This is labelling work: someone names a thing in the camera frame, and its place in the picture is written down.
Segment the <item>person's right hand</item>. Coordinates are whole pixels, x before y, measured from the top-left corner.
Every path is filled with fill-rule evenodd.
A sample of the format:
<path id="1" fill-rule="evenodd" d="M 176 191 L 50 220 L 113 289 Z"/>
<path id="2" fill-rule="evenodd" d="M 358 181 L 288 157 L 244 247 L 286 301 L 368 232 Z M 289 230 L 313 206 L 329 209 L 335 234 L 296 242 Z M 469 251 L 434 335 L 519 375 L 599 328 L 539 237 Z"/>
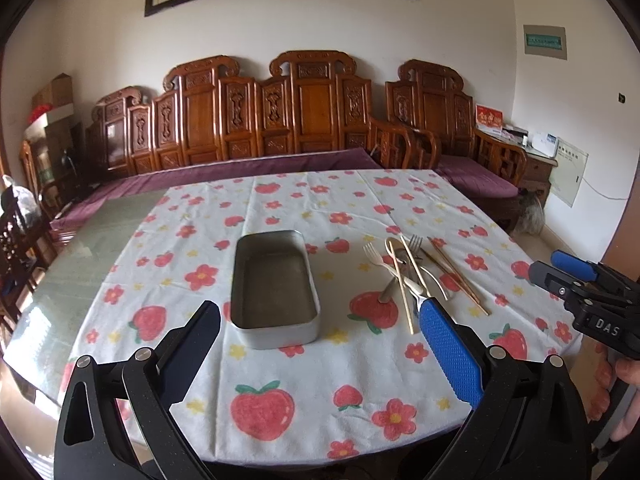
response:
<path id="1" fill-rule="evenodd" d="M 608 441 L 624 440 L 637 425 L 639 362 L 611 352 L 604 344 L 596 344 L 594 351 L 599 356 L 594 372 L 597 387 L 588 416 L 594 422 L 594 445 L 602 448 Z"/>

